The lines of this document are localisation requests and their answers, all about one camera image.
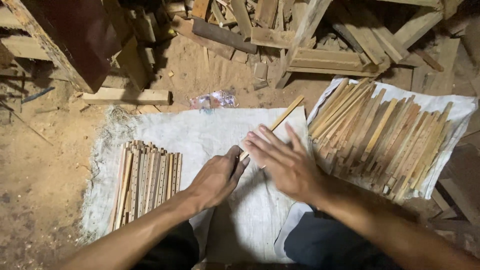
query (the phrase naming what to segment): hand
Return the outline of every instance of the hand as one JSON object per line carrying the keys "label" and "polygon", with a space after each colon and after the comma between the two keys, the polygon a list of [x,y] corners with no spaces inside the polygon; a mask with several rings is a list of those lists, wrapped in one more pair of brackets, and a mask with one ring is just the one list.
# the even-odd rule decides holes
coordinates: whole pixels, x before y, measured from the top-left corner
{"label": "hand", "polygon": [[186,189],[200,204],[200,211],[219,205],[237,187],[250,158],[239,162],[243,151],[232,146],[224,156],[214,156],[202,167]]}
{"label": "hand", "polygon": [[266,126],[260,125],[260,132],[270,143],[250,131],[244,141],[245,149],[258,166],[265,166],[279,191],[296,201],[319,207],[318,201],[325,193],[320,170],[308,158],[292,127],[285,124],[285,128],[293,148],[278,139]]}

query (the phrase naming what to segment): black pants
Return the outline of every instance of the black pants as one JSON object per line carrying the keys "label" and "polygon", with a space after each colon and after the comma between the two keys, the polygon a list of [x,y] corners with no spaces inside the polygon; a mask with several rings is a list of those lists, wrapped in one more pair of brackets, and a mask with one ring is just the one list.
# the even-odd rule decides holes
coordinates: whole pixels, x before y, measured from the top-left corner
{"label": "black pants", "polygon": [[[399,270],[391,258],[342,223],[305,213],[285,239],[285,253],[314,269]],[[190,270],[199,260],[198,242],[186,221],[171,231],[133,268]]]}

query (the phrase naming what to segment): wooden stick pile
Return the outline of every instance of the wooden stick pile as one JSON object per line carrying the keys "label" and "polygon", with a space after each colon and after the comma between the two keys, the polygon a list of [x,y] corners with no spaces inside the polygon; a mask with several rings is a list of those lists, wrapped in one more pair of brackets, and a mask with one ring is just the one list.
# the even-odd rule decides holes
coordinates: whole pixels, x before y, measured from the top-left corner
{"label": "wooden stick pile", "polygon": [[167,153],[151,142],[122,145],[111,231],[148,213],[180,188],[182,154]]}
{"label": "wooden stick pile", "polygon": [[329,174],[361,177],[372,190],[402,202],[419,190],[450,130],[453,103],[443,112],[420,111],[408,99],[381,103],[385,89],[371,98],[374,82],[341,82],[309,126],[317,163]]}

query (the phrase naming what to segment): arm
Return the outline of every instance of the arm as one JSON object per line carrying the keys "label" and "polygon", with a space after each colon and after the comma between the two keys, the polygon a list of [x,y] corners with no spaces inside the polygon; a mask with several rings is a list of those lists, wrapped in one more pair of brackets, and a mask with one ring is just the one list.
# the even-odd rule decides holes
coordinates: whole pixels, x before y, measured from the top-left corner
{"label": "arm", "polygon": [[54,269],[130,269],[178,224],[220,204],[237,187],[250,159],[239,162],[233,146],[215,156],[198,172],[192,184],[148,214],[85,246]]}
{"label": "arm", "polygon": [[293,199],[316,206],[369,240],[406,270],[478,269],[480,260],[452,247],[441,236],[386,209],[347,194],[338,179],[319,171],[289,125],[293,149],[265,126],[265,142],[249,132],[245,148],[272,175],[277,188]]}

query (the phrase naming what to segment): sawdust-covered floor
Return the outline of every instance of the sawdust-covered floor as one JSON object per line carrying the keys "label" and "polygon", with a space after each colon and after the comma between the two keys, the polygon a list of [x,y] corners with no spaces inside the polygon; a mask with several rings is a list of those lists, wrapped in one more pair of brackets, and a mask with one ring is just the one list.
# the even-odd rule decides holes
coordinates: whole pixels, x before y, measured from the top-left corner
{"label": "sawdust-covered floor", "polygon": [[[203,48],[182,36],[159,51],[165,59],[165,68],[158,72],[163,77],[150,88],[169,90],[174,99],[173,105],[158,107],[162,112],[187,110],[188,98],[223,89],[237,97],[240,108],[286,107],[304,95],[308,114],[332,79],[331,75],[294,74],[285,89],[255,91],[249,63],[210,55],[208,71]],[[169,77],[169,71],[175,75]],[[274,71],[271,66],[269,78]],[[406,82],[411,72],[395,69],[390,74],[384,82],[409,89]],[[78,226],[90,177],[90,148],[106,106],[79,112],[84,105],[73,96],[69,83],[52,81],[50,85],[56,89],[24,104],[19,116],[53,146],[15,117],[11,124],[0,126],[0,269],[47,269],[80,248]],[[33,83],[26,83],[25,89],[30,94],[41,90]],[[60,110],[34,112],[54,106]],[[123,107],[132,113],[136,110],[132,105]],[[421,199],[407,206],[426,216],[439,211],[433,201]]]}

